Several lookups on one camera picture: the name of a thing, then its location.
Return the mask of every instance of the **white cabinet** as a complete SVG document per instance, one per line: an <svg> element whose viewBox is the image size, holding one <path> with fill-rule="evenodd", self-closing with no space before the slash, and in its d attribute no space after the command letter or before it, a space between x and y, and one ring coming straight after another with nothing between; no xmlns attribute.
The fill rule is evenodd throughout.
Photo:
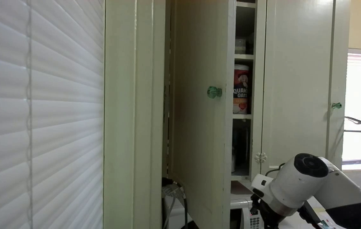
<svg viewBox="0 0 361 229"><path fill-rule="evenodd" d="M328 133L334 132L334 15L334 0L171 1L169 153L163 166L185 187L189 214L201 229L229 227L232 180L250 181L297 153L327 154ZM252 50L236 55L236 37L252 32ZM253 73L248 114L233 114L234 64ZM218 94L211 98L209 92ZM247 133L247 157L232 173L236 127Z"/></svg>

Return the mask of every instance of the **window blind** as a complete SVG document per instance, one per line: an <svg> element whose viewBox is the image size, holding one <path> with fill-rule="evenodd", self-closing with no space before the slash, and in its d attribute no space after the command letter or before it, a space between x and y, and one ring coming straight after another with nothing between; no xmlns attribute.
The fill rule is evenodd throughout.
<svg viewBox="0 0 361 229"><path fill-rule="evenodd" d="M102 0L0 0L0 229L102 228Z"/></svg>
<svg viewBox="0 0 361 229"><path fill-rule="evenodd" d="M345 116L361 120L361 54L348 54ZM345 119L345 130L361 130L361 125ZM343 164L361 164L361 132L346 132L343 136Z"/></svg>

